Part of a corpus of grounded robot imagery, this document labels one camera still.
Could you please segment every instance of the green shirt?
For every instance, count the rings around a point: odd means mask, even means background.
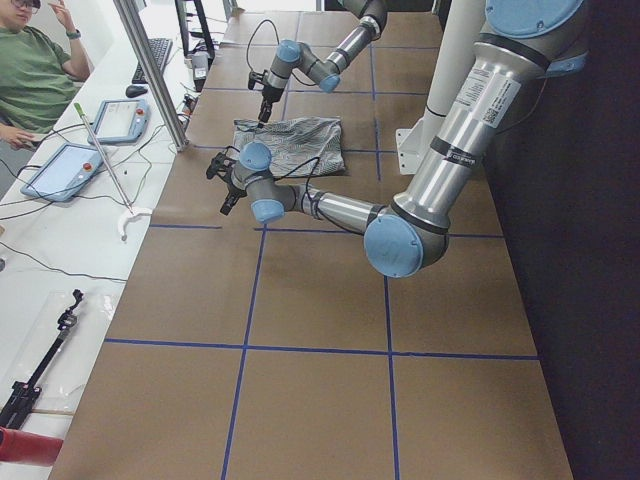
[[[0,28],[0,112],[16,127],[49,131],[77,92],[62,70],[70,59],[40,30]]]

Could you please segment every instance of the watch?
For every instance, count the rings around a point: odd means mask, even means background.
[[[69,40],[76,40],[76,39],[80,38],[81,36],[82,36],[82,34],[80,33],[80,30],[77,30],[77,29],[76,29],[75,32],[71,32],[71,33],[67,32],[67,38]]]

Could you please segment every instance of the person's hand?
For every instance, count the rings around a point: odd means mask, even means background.
[[[64,4],[64,0],[58,0],[58,3],[49,3],[49,6],[53,9],[53,13],[56,14],[56,18],[66,31],[69,33],[75,33],[76,26],[71,18],[71,12]]]
[[[11,148],[17,150],[25,147],[25,143],[33,141],[35,137],[32,133],[25,132],[19,128],[0,125],[0,138],[11,145]]]

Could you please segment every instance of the blue and white device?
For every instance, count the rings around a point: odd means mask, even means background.
[[[136,143],[147,129],[149,104],[144,99],[104,100],[93,122],[93,131],[103,145]]]
[[[65,143],[20,191],[30,197],[65,202],[91,180],[101,165],[96,148]]]

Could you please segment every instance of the person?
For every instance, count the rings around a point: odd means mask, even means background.
[[[71,54],[27,24],[40,0],[0,0],[0,139],[18,149],[51,130],[77,92],[73,77],[84,81],[90,67],[64,0],[49,3],[65,28]]]

